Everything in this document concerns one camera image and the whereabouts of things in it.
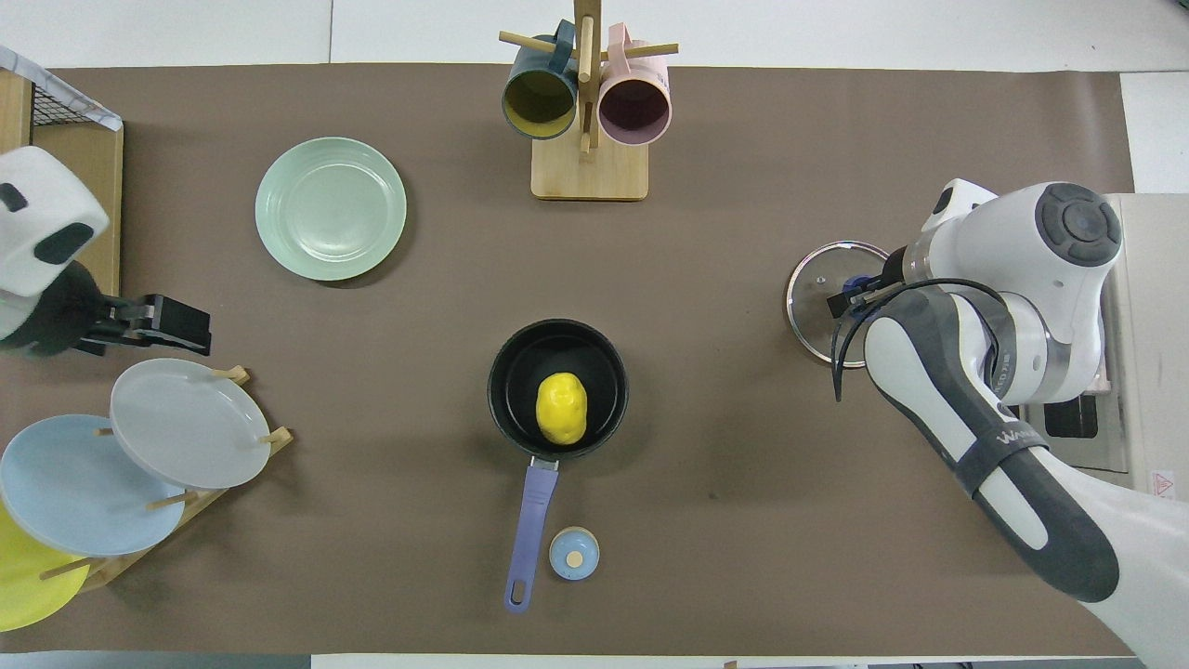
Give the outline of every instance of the light green plate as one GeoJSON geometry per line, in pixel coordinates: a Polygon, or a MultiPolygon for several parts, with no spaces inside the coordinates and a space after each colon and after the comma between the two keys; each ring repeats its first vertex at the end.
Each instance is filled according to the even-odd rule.
{"type": "Polygon", "coordinates": [[[404,183],[363,141],[321,137],[289,149],[256,193],[256,228],[285,269],[339,280],[379,264],[404,231],[404,183]]]}

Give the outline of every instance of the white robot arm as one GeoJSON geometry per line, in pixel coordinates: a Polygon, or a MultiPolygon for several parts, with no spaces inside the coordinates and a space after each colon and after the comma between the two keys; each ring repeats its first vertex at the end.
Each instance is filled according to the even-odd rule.
{"type": "Polygon", "coordinates": [[[1007,409],[1069,400],[1090,384],[1102,351],[1100,294],[1121,242],[1114,212],[1080,185],[995,197],[951,182],[920,239],[867,288],[963,278],[998,297],[968,285],[901,286],[868,311],[867,370],[1043,580],[1152,669],[1183,669],[1189,505],[1065,466],[1007,409]]]}
{"type": "Polygon", "coordinates": [[[108,345],[210,353],[210,316],[164,295],[103,295],[75,257],[108,225],[99,201],[36,146],[0,154],[0,353],[108,345]]]}

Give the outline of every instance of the brown table mat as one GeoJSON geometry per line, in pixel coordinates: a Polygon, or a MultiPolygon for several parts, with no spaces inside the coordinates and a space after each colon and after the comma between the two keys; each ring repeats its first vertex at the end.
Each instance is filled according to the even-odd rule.
{"type": "MultiPolygon", "coordinates": [[[[680,68],[638,203],[541,202],[498,109],[503,65],[69,70],[127,121],[124,292],[213,315],[208,362],[297,442],[107,588],[0,649],[692,655],[1126,654],[1033,576],[917,431],[782,311],[797,261],[911,241],[940,187],[1132,189],[1111,74],[680,68]],[[397,250],[340,284],[264,250],[253,200],[313,137],[400,170],[397,250]],[[571,316],[628,367],[622,429],[567,462],[543,557],[501,598],[528,457],[487,414],[492,356],[571,316]]],[[[0,360],[0,440],[107,411],[163,352],[0,360]]]]}

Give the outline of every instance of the blue bottle cap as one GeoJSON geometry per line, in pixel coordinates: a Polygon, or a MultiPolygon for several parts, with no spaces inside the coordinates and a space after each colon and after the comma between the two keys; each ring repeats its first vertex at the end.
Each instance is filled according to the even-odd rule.
{"type": "Polygon", "coordinates": [[[598,541],[585,528],[566,528],[549,544],[549,564],[558,576],[581,581],[598,567],[598,541]]]}

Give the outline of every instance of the white plate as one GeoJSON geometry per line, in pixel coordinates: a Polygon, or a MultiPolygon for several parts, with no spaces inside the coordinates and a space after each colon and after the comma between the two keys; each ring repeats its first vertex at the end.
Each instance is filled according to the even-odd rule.
{"type": "Polygon", "coordinates": [[[243,389],[208,367],[158,359],[112,389],[112,430],[133,461],[185,488],[231,488],[264,469],[268,423],[243,389]]]}

